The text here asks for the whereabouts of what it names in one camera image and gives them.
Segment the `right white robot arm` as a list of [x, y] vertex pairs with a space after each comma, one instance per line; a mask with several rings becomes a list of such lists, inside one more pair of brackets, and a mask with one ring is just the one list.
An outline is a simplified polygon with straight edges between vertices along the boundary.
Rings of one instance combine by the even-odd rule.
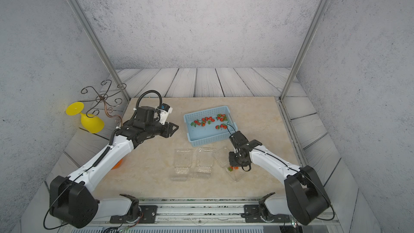
[[285, 198], [270, 193], [260, 199], [257, 214], [261, 220], [273, 222], [278, 215], [291, 215], [300, 224], [308, 225], [327, 209], [333, 209], [313, 167], [294, 165], [270, 152], [258, 140], [248, 140], [241, 131], [231, 133], [229, 139], [234, 147], [229, 152], [231, 167], [249, 172], [255, 164], [284, 185]]

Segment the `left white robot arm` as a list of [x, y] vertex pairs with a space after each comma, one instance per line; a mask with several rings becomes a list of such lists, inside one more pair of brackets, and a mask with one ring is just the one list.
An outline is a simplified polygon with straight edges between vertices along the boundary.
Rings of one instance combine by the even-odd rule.
[[104, 217], [114, 217], [123, 224], [139, 222], [143, 212], [136, 197], [120, 194], [118, 198], [98, 200], [92, 193], [103, 177], [138, 145], [158, 135], [169, 138], [179, 129], [167, 122], [172, 110], [167, 104], [156, 109], [136, 107], [133, 116], [113, 131], [103, 150], [70, 175], [52, 180], [46, 213], [76, 228]]

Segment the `light blue perforated basket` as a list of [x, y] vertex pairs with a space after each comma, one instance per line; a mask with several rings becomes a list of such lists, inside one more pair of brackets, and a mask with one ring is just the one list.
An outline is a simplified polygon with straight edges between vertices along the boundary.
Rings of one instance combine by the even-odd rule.
[[[190, 123], [196, 119], [203, 117], [212, 116], [216, 119], [217, 114], [226, 114], [228, 119], [227, 130], [217, 130], [215, 126], [220, 124], [220, 122], [215, 121], [211, 125], [206, 125], [204, 127], [197, 126], [191, 127]], [[230, 137], [232, 133], [235, 133], [238, 130], [237, 124], [234, 122], [231, 117], [230, 109], [227, 106], [219, 106], [211, 109], [206, 109], [202, 111], [197, 111], [193, 113], [188, 113], [184, 115], [184, 123], [187, 126], [187, 137], [189, 142], [193, 147], [199, 147], [207, 145], [210, 143], [226, 140]]]

